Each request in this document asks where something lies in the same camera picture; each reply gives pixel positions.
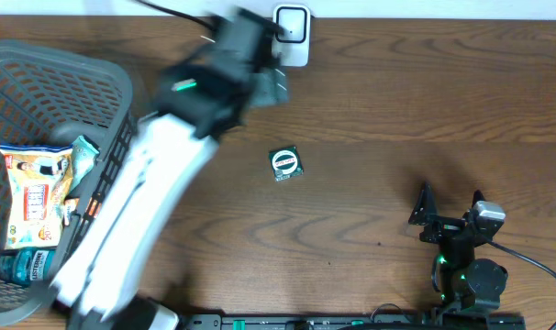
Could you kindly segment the small green box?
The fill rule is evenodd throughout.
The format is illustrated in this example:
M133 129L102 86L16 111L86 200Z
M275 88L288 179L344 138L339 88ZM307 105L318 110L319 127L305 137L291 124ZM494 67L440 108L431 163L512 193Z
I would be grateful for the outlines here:
M296 146L278 148L269 152L272 174L277 182L304 174L304 167Z

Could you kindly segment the teal tissue packet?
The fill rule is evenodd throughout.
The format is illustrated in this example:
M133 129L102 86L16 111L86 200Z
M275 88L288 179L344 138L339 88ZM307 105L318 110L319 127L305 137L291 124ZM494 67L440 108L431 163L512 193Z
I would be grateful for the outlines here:
M72 143L72 192L95 166L99 155L98 148L84 135L80 135Z

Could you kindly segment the yellow snack bag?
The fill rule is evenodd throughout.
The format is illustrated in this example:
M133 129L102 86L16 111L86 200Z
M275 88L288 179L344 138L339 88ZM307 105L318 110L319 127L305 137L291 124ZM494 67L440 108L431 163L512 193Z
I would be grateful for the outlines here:
M2 144L0 153L12 197L5 249L56 247L73 180L72 147Z

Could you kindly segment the blue mouthwash bottle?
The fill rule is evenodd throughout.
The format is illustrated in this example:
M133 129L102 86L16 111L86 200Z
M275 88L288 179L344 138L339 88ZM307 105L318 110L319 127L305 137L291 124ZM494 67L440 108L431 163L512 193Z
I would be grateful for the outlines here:
M24 247L0 254L0 279L22 287L47 281L55 256L54 248Z

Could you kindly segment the small orange box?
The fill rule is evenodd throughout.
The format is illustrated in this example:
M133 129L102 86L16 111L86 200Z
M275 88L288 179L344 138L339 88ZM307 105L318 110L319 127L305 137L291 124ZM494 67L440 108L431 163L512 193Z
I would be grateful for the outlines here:
M289 101L286 71L282 67L266 68L253 75L255 89L250 99L252 107L285 104Z

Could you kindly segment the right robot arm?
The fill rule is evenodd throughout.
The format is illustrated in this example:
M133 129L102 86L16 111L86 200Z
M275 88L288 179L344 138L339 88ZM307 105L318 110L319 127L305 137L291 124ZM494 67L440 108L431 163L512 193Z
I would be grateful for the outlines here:
M433 190L423 183L408 219L422 226L422 242L439 247L433 262L433 288L442 295L445 314L488 315L500 306L508 277L504 267L488 258L477 258L475 249L492 241L506 220L497 203L473 194L472 206L459 218L439 214Z

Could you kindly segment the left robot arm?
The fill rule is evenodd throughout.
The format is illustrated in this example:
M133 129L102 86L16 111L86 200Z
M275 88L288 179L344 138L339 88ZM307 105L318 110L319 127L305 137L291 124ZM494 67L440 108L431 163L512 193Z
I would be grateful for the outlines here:
M240 9L212 42L165 69L153 113L143 121L82 242L52 280L71 308L71 329L174 329L178 315L135 301L150 253L173 209L214 157L220 137L237 126L272 69L270 19Z

